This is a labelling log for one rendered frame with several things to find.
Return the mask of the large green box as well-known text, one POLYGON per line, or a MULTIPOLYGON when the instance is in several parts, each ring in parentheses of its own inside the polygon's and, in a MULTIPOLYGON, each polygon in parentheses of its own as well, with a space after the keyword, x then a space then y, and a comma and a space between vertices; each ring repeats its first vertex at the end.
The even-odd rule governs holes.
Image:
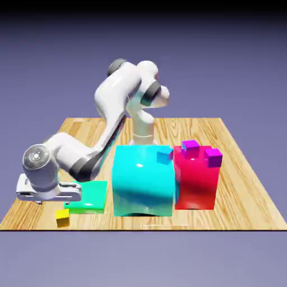
POLYGON ((70 202, 64 205, 70 210, 70 214, 103 214, 107 199, 106 180, 94 180, 80 183, 82 187, 82 199, 77 202, 70 202))

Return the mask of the small blue cube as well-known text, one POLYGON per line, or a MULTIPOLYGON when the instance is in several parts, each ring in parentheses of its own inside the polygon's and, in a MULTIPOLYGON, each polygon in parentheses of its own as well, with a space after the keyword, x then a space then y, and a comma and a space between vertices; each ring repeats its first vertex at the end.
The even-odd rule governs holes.
POLYGON ((160 146, 157 150, 158 163, 168 165, 173 160, 173 149, 170 146, 160 146))

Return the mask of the large cyan box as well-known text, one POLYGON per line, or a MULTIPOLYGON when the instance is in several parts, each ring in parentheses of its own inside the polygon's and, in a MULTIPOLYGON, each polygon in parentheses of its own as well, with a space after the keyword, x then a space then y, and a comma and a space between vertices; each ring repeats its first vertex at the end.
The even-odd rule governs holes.
POLYGON ((115 216, 172 216, 173 161, 158 163, 157 150, 168 145, 119 145, 112 167, 115 216))

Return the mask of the small yellow cube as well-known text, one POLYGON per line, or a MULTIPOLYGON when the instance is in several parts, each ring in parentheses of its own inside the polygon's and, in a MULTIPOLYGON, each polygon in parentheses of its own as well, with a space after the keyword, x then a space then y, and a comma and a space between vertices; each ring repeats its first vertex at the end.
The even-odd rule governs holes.
POLYGON ((70 210, 69 209, 62 209, 56 211, 56 222, 57 227, 67 227, 70 225, 70 210))

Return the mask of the large red box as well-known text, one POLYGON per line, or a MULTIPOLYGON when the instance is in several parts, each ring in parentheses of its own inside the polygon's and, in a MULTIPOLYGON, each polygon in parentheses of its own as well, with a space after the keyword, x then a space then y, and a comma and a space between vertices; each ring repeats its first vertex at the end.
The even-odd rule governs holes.
POLYGON ((212 210, 215 206, 220 168, 208 168, 204 160, 204 150, 210 146, 200 146, 199 156, 187 159, 181 147, 174 148, 175 169, 175 209, 212 210))

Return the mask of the small magenta cube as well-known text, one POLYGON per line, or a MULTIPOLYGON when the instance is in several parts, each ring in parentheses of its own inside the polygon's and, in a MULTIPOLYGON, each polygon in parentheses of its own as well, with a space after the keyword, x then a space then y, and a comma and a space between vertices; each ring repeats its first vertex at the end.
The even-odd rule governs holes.
POLYGON ((208 148, 204 150, 204 160, 208 168, 220 168, 223 155, 217 148, 208 148))
POLYGON ((181 153, 187 159, 195 159, 199 156, 200 145, 196 140, 182 141, 181 153))

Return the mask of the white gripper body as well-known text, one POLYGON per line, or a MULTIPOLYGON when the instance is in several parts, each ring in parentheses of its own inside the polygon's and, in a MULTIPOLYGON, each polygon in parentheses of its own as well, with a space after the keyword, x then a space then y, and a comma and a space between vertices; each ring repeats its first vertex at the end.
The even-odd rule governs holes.
POLYGON ((16 196, 21 201, 81 201, 82 188, 78 183, 59 182, 50 191, 36 191, 33 189, 25 173, 20 174, 16 187, 16 196))

